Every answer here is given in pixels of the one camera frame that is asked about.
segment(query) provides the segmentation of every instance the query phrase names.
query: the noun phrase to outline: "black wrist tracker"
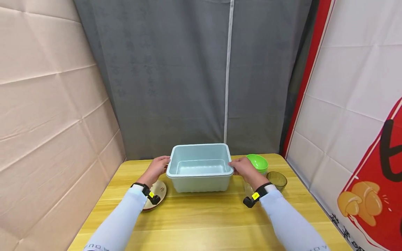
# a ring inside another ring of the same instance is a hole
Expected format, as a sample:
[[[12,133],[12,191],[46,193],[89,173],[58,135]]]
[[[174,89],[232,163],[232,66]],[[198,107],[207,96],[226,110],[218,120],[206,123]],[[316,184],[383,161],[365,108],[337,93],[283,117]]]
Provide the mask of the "black wrist tracker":
[[[151,192],[150,188],[146,184],[141,184],[141,183],[134,183],[130,187],[133,187],[134,185],[139,185],[142,186],[142,193],[147,197],[152,205],[156,205],[160,202],[160,197],[158,195],[155,195],[153,192]]]
[[[265,190],[265,186],[267,185],[272,185],[272,183],[268,182],[257,188],[257,190],[255,190],[255,193],[253,193],[251,198],[250,197],[244,198],[243,204],[246,205],[248,208],[252,208],[257,203],[257,201],[260,200],[261,197],[268,194],[268,192]]]

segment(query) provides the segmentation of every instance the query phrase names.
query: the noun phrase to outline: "glass cup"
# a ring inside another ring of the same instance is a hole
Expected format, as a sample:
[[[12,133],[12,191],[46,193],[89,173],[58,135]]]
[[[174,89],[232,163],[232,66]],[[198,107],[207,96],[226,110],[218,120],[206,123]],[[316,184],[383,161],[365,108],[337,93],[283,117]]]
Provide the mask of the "glass cup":
[[[287,179],[286,177],[278,172],[272,171],[267,174],[267,179],[269,182],[275,185],[275,187],[282,192],[285,189],[285,186],[287,184]]]
[[[254,190],[251,188],[251,185],[247,183],[245,180],[243,180],[243,188],[244,192],[246,193],[247,197],[250,197],[254,194]]]

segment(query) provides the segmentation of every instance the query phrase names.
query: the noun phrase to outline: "plastic storage basket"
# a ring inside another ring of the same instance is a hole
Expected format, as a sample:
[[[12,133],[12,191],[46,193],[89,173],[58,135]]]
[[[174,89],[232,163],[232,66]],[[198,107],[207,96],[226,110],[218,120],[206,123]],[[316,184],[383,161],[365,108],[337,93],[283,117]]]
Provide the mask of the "plastic storage basket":
[[[177,192],[225,191],[233,168],[226,144],[177,145],[166,175]]]

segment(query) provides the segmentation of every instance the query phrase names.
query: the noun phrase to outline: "wooden table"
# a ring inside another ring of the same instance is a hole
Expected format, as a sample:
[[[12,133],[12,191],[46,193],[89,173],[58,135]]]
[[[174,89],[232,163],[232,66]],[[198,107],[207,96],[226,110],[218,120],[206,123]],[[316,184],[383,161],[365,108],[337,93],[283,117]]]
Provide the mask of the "wooden table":
[[[351,250],[286,161],[278,154],[262,156],[269,171],[286,176],[283,196],[321,234],[331,251]],[[119,167],[69,250],[83,249],[150,162],[126,161]],[[231,177],[225,192],[208,193],[180,194],[166,175],[159,179],[168,187],[166,199],[154,210],[140,214],[126,250],[284,250],[261,205],[247,208],[242,203],[245,194],[240,176]]]

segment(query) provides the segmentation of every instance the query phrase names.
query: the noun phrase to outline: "gray fabric backdrop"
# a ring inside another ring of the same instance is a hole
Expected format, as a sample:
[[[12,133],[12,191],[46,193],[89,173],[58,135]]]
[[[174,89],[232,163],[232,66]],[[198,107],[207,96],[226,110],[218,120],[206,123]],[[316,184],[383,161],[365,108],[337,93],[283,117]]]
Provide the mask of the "gray fabric backdrop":
[[[230,0],[75,0],[128,159],[224,139]],[[311,0],[235,0],[227,144],[279,151]]]

